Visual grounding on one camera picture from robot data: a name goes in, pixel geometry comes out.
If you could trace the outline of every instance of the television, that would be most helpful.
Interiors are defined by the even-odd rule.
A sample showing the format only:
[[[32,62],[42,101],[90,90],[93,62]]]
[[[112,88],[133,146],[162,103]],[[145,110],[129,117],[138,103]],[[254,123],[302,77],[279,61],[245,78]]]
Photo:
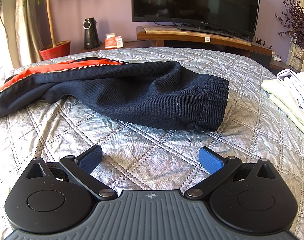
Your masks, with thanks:
[[[260,0],[132,0],[133,22],[173,22],[251,38]]]

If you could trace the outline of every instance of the gray plastic base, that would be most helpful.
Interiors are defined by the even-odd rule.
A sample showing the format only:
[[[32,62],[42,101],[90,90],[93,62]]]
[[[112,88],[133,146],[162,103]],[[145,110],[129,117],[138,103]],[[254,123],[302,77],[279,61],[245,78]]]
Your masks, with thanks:
[[[201,201],[179,190],[124,190],[115,200],[101,201],[82,224],[53,235],[14,231],[6,240],[294,240],[289,232],[247,236],[219,224]]]

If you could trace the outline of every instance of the quilted bedspread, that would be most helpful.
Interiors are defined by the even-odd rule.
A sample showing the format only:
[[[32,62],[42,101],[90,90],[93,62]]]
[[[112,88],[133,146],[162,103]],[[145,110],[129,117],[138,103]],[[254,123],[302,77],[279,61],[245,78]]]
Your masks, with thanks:
[[[261,89],[264,79],[275,78],[272,73],[246,57],[181,48],[113,49],[36,64],[88,56],[131,63],[176,60],[192,71],[228,79],[229,98],[223,123],[214,133],[159,130],[113,120],[73,97],[53,105],[40,98],[0,118],[0,239],[12,232],[4,202],[33,157],[57,162],[65,155],[78,156],[100,144],[103,161],[92,175],[118,194],[123,189],[184,192],[209,175],[198,162],[202,146],[224,157],[237,156],[243,162],[268,158],[298,202],[291,231],[304,240],[304,135]],[[0,71],[0,85],[24,68],[11,73]]]

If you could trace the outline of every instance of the yellow folded towel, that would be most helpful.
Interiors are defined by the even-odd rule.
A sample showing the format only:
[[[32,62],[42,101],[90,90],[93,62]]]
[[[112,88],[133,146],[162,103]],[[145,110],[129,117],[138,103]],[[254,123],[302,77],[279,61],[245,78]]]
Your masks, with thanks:
[[[304,134],[304,113],[299,108],[289,89],[277,79],[264,80],[261,87],[270,93],[270,100],[285,112]]]

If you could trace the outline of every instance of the folded clothes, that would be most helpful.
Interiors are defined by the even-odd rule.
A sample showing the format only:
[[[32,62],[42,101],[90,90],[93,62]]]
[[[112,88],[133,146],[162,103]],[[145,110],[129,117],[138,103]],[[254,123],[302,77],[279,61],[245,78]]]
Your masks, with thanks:
[[[72,95],[93,111],[165,130],[216,131],[228,102],[228,81],[176,61],[127,63],[89,57],[29,67],[0,87],[0,117],[43,97]]]
[[[304,112],[304,72],[295,73],[290,69],[284,69],[277,74],[277,79],[290,90]]]
[[[304,113],[290,90],[284,87],[278,79],[264,80],[261,87],[270,93],[271,101],[285,112],[304,134]]]

